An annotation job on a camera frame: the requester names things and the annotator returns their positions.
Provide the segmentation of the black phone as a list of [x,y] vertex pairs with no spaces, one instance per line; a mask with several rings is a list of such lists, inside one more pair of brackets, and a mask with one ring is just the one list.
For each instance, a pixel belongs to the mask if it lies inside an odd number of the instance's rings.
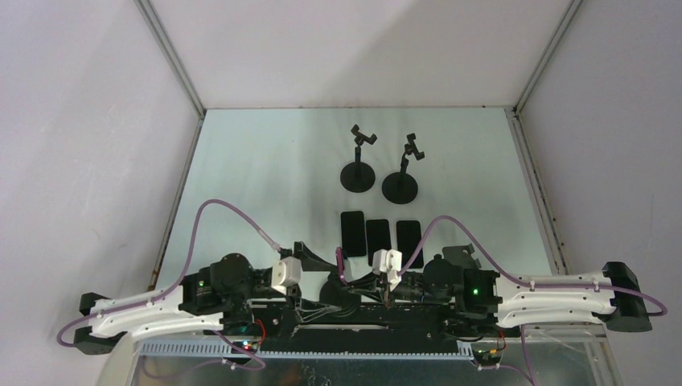
[[396,222],[397,249],[402,253],[403,267],[414,254],[421,238],[421,223],[418,220],[398,220]]
[[392,249],[389,221],[386,219],[367,220],[366,240],[368,249],[368,265],[372,266],[375,252],[381,249]]

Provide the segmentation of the teal blue phone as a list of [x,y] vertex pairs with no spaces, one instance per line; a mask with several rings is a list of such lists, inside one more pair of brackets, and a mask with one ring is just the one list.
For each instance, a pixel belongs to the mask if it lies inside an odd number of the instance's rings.
[[362,211],[344,211],[340,214],[341,247],[347,257],[367,256],[365,218]]

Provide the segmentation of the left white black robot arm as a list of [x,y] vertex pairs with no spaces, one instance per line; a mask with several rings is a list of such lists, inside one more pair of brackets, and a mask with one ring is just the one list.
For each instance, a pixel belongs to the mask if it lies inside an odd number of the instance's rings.
[[191,331],[247,335],[256,323],[253,301],[281,298],[289,307],[300,305],[304,272],[344,274],[342,250],[335,257],[330,263],[297,242],[266,269],[255,269],[246,256],[230,253],[165,289],[122,299],[82,294],[82,317],[71,345],[86,355],[103,355],[125,336],[139,341]]

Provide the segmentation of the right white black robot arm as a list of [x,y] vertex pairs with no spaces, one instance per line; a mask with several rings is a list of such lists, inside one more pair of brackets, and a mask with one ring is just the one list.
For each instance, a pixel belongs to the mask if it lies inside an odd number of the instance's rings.
[[609,331],[626,333],[652,329],[636,275],[617,261],[573,276],[513,277],[455,265],[437,255],[421,272],[400,275],[383,266],[343,290],[386,306],[397,300],[450,304],[453,314],[479,336],[497,328],[552,322],[602,323]]

